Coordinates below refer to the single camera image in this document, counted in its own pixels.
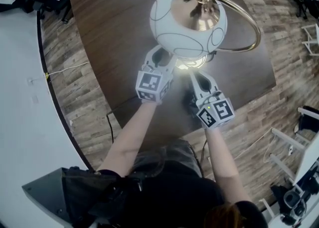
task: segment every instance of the dark brown tabletop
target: dark brown tabletop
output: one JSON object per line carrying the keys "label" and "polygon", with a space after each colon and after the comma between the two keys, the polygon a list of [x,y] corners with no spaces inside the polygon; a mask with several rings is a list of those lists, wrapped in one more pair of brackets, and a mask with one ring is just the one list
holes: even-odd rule
{"label": "dark brown tabletop", "polygon": [[[84,48],[111,108],[136,95],[138,70],[157,42],[149,17],[155,0],[71,0]],[[233,0],[248,11],[243,0]],[[220,47],[247,46],[255,39],[249,24],[226,8],[228,30]],[[253,51],[219,52],[201,69],[211,74],[234,109],[276,85],[264,41]],[[200,128],[189,112],[191,90],[187,70],[174,70],[172,88],[156,110],[145,142],[165,143]],[[140,105],[135,99],[117,109],[123,127]]]}

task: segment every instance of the wooden floor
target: wooden floor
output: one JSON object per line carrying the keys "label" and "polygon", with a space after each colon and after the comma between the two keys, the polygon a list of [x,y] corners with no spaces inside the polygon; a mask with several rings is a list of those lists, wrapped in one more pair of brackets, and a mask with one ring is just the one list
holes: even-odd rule
{"label": "wooden floor", "polygon": [[[301,44],[306,35],[301,26],[314,24],[295,16],[296,5],[288,0],[244,0],[257,21],[273,65],[277,86],[269,93],[236,111],[235,119],[222,128],[224,138],[234,157],[250,147],[271,127],[294,136],[293,127],[299,114],[297,107],[309,105],[319,109],[319,60],[308,55]],[[68,25],[54,14],[47,14],[42,23],[45,60],[49,72],[87,62],[74,19]],[[99,166],[111,145],[106,113],[110,110],[90,64],[68,69],[51,77],[62,112],[74,138],[93,167]],[[115,136],[120,127],[111,116]],[[184,137],[200,156],[205,141],[203,130]],[[265,198],[274,201],[270,184],[283,184],[284,174],[272,163],[263,162],[264,153],[273,136],[268,133],[249,151],[236,159],[244,186],[258,207]],[[275,140],[268,152],[279,156],[297,170],[300,156],[288,157],[288,146]],[[208,150],[205,149],[203,168],[212,178]]]}

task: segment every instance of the lamp shade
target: lamp shade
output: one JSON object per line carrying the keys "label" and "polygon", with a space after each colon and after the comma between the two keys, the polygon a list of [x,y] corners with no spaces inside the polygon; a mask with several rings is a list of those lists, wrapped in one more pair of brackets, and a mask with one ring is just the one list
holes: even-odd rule
{"label": "lamp shade", "polygon": [[227,17],[217,0],[156,0],[150,25],[165,50],[179,57],[199,59],[222,43]]}

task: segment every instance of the white glass lamp shade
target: white glass lamp shade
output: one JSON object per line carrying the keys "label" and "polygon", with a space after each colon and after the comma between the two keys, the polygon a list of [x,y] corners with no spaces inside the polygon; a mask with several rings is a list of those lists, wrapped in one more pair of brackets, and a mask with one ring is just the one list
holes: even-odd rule
{"label": "white glass lamp shade", "polygon": [[[204,29],[201,29],[200,24],[207,21],[197,16],[199,27],[191,29],[176,20],[172,1],[156,0],[151,9],[150,24],[153,36],[165,50],[179,57],[199,59],[222,43],[227,31],[227,17],[221,2],[216,0],[219,18],[217,17],[215,24],[210,22],[210,25],[204,25]],[[180,15],[181,20],[190,17],[189,13]]]}

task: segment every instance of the curved metal tube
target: curved metal tube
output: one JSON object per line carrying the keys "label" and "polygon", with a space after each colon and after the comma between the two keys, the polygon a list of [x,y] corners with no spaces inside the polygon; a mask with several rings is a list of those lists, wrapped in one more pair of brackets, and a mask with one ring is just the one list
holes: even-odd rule
{"label": "curved metal tube", "polygon": [[253,27],[253,29],[254,29],[254,31],[256,33],[256,41],[252,45],[249,45],[247,47],[237,48],[237,49],[220,49],[220,48],[217,48],[216,51],[245,52],[245,51],[249,51],[249,50],[255,49],[259,45],[260,40],[261,40],[260,29],[257,26],[257,23],[255,22],[255,20],[242,7],[240,7],[238,4],[236,4],[232,0],[218,0],[218,1],[222,2],[223,4],[228,6],[229,8],[231,8],[234,11],[238,12],[240,15],[242,15],[249,22],[249,24]]}

